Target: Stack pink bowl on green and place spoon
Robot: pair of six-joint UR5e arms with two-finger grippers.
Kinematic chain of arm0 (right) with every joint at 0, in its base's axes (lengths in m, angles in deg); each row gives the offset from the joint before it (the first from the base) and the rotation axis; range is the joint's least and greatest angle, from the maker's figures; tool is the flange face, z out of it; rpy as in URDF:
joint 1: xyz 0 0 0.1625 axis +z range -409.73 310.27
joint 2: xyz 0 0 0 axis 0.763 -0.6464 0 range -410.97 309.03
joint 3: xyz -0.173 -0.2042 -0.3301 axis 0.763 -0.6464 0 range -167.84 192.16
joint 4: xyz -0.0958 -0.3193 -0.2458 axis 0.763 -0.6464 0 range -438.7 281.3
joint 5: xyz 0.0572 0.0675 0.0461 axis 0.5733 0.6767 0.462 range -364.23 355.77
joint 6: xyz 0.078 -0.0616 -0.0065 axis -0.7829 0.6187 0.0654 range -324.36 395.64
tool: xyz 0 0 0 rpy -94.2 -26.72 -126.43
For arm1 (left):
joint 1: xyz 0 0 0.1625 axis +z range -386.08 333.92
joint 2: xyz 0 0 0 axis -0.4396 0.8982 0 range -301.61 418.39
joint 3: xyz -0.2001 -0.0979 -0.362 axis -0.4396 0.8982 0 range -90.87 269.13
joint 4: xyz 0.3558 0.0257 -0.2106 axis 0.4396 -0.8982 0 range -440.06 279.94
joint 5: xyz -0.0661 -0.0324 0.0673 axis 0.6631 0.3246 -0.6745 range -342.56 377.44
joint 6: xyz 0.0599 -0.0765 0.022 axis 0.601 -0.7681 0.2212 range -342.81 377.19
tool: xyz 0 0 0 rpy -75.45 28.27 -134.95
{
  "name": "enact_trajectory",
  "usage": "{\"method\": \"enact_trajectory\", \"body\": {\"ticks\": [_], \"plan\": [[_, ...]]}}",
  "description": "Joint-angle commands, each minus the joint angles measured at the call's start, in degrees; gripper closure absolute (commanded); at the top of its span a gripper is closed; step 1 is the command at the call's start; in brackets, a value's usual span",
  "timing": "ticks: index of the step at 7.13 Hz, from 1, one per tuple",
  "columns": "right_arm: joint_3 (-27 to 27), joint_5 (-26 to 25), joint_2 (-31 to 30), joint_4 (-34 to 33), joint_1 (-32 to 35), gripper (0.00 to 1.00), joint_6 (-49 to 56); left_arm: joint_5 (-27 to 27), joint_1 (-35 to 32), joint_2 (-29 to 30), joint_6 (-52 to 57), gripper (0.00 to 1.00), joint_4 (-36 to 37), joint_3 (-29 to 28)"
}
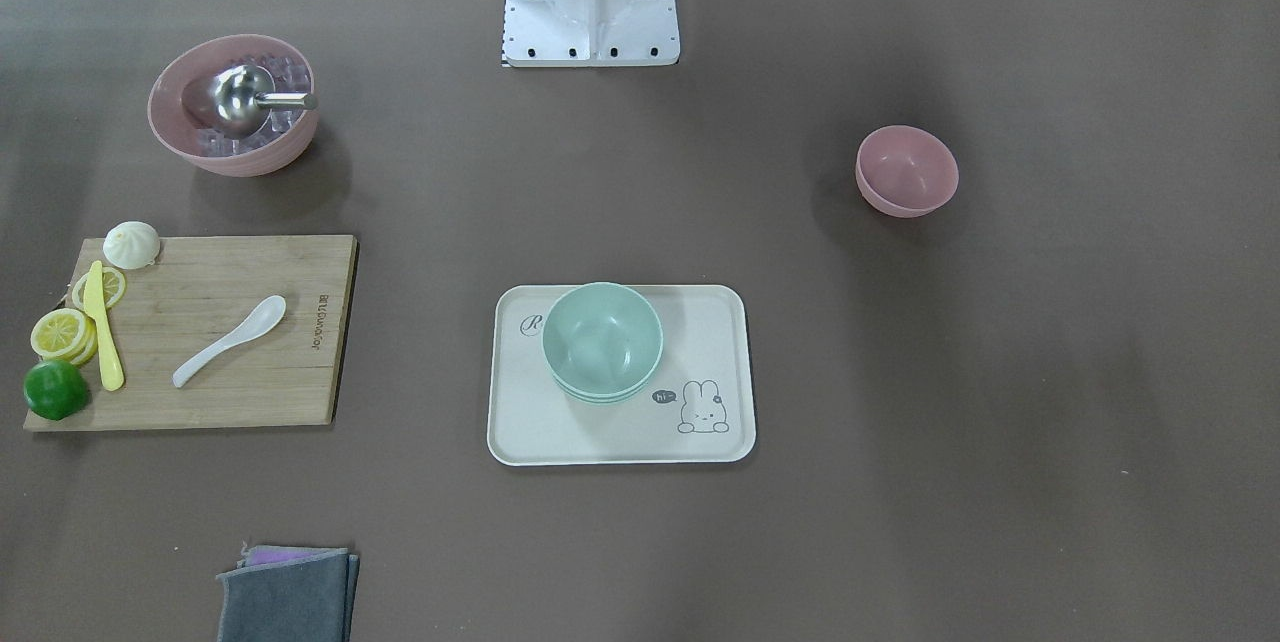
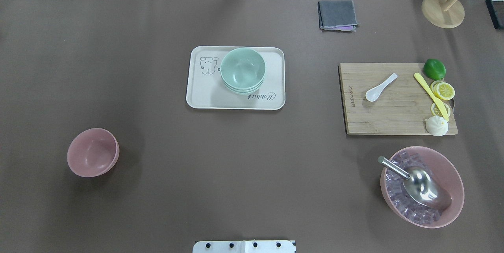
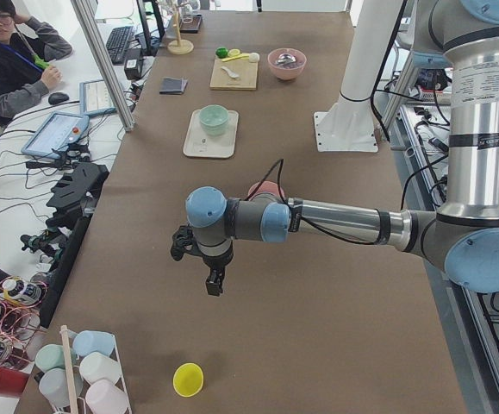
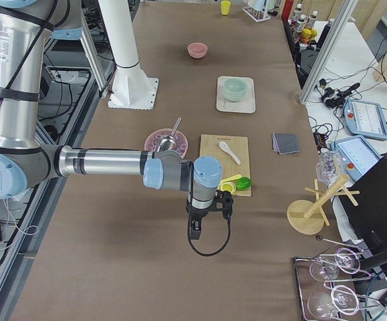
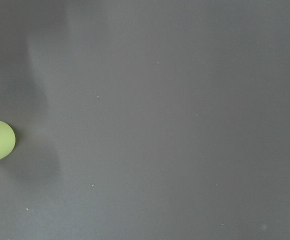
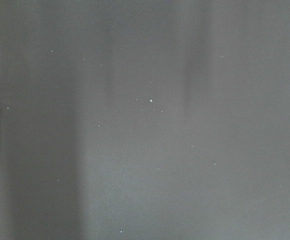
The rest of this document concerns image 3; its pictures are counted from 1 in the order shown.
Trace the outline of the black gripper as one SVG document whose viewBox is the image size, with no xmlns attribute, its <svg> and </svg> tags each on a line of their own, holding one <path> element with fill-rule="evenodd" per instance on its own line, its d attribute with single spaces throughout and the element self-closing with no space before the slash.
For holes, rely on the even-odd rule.
<svg viewBox="0 0 499 414">
<path fill-rule="evenodd" d="M 203 262 L 209 267 L 210 273 L 205 281 L 207 293 L 210 296 L 220 297 L 223 294 L 222 283 L 226 273 L 226 266 L 232 261 L 234 250 L 229 248 L 219 255 L 203 254 Z"/>
</svg>

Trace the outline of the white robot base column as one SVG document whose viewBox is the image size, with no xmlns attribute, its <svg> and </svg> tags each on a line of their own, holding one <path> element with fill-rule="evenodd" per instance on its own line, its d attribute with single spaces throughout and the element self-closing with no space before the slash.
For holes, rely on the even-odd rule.
<svg viewBox="0 0 499 414">
<path fill-rule="evenodd" d="M 376 153 L 372 94 L 404 9 L 404 1 L 363 2 L 339 98 L 329 111 L 314 113 L 320 152 Z"/>
</svg>

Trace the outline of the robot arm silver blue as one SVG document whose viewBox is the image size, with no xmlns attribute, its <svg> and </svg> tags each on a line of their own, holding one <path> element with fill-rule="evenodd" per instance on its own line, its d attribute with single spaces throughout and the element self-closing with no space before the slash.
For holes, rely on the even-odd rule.
<svg viewBox="0 0 499 414">
<path fill-rule="evenodd" d="M 219 295 L 236 239 L 283 242 L 317 230 L 361 245 L 418 255 L 474 292 L 499 291 L 499 1 L 419 1 L 416 53 L 441 53 L 452 67 L 446 201 L 434 212 L 366 209 L 283 199 L 255 185 L 246 199 L 213 187 L 186 199 L 188 222 L 172 255 L 198 255 Z"/>
</svg>

